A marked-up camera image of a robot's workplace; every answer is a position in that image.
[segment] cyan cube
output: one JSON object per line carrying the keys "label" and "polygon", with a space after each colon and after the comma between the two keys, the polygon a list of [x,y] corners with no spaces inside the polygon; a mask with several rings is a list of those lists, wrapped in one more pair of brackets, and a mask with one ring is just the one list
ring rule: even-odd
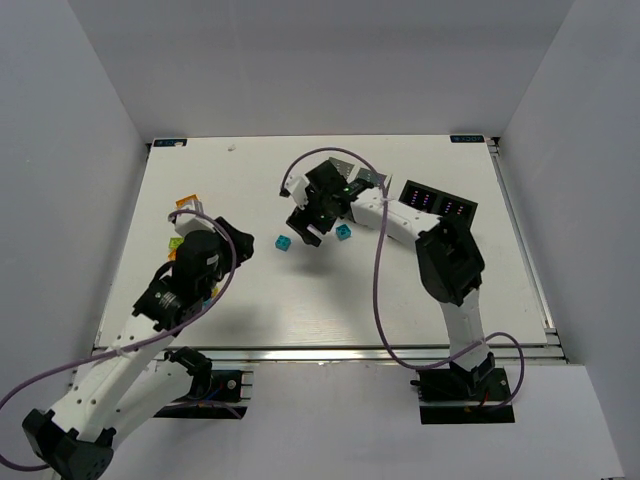
{"label": "cyan cube", "polygon": [[346,225],[340,225],[339,227],[336,227],[336,236],[340,241],[346,240],[351,236],[351,229]]}
{"label": "cyan cube", "polygon": [[280,235],[278,237],[278,240],[276,240],[276,248],[278,250],[282,250],[283,252],[286,252],[287,250],[289,250],[290,246],[291,246],[291,239],[289,237]]}

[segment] orange object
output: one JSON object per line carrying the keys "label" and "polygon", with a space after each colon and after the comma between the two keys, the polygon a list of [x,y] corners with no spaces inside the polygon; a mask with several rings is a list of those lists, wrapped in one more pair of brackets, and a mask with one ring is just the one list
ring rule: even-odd
{"label": "orange object", "polygon": [[194,193],[193,195],[189,195],[188,197],[184,197],[181,198],[180,200],[176,200],[176,207],[181,207],[182,205],[184,205],[185,203],[191,201],[191,200],[195,200],[196,202],[199,202],[200,199],[198,198],[198,196]]}

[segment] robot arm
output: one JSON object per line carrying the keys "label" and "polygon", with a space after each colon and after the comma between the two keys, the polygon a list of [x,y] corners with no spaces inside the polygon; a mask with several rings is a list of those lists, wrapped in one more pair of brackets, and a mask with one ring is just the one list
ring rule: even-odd
{"label": "robot arm", "polygon": [[[306,175],[285,182],[281,196],[291,196],[296,208],[287,220],[302,240],[319,246],[309,227],[328,232],[338,218],[379,230],[384,209],[383,192],[365,180],[351,183],[325,161]],[[387,200],[386,234],[416,252],[423,286],[440,304],[455,355],[482,340],[479,309],[480,273],[484,261],[468,226],[458,217],[440,218],[397,200]],[[486,344],[450,363],[470,392],[478,388],[495,366]]]}
{"label": "robot arm", "polygon": [[[251,258],[253,237],[221,217],[216,221],[233,241],[237,266]],[[110,350],[118,351],[187,322],[229,273],[231,250],[222,235],[195,218],[178,217],[175,228],[185,237],[175,262],[156,272]],[[22,425],[36,455],[65,480],[97,479],[115,448],[133,430],[176,398],[208,388],[211,361],[190,348],[167,355],[157,371],[134,385],[148,363],[174,338],[168,336],[95,363],[49,410],[32,410]]]}

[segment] white table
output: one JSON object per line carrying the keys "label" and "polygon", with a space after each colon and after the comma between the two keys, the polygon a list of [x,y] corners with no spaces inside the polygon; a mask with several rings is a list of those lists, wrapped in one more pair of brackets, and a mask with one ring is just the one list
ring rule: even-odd
{"label": "white table", "polygon": [[[300,154],[321,146],[351,149],[392,175],[395,197],[411,179],[477,202],[472,232],[486,262],[480,296],[485,333],[504,330],[522,343],[545,344],[543,314],[486,144],[454,144],[448,136],[340,136],[190,138],[183,147],[152,148],[97,345],[110,344],[167,260],[175,236],[167,214],[176,200],[195,193],[211,216],[255,236],[255,254],[221,302],[174,346],[379,346],[371,308],[377,232],[351,225],[352,238],[340,242],[331,232],[316,249],[285,225],[294,204],[278,196],[282,175]],[[329,156],[356,163],[342,154],[318,154],[295,172],[306,173]],[[281,234],[293,240],[286,253],[274,247]],[[415,253],[393,240],[383,253],[381,305],[393,344],[447,345],[441,311],[420,283]]]}

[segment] yellow object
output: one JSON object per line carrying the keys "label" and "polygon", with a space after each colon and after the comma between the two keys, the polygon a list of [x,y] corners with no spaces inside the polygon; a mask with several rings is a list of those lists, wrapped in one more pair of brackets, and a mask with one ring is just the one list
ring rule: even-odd
{"label": "yellow object", "polygon": [[170,238],[169,239],[169,249],[170,250],[175,250],[180,245],[182,245],[182,242],[184,242],[184,238],[182,238],[182,237],[172,237],[172,238]]}
{"label": "yellow object", "polygon": [[198,196],[194,193],[193,195],[189,195],[188,197],[184,197],[184,198],[181,198],[180,200],[176,200],[176,207],[180,208],[182,205],[184,205],[187,202],[190,202],[191,200],[195,200],[196,202],[200,201]]}

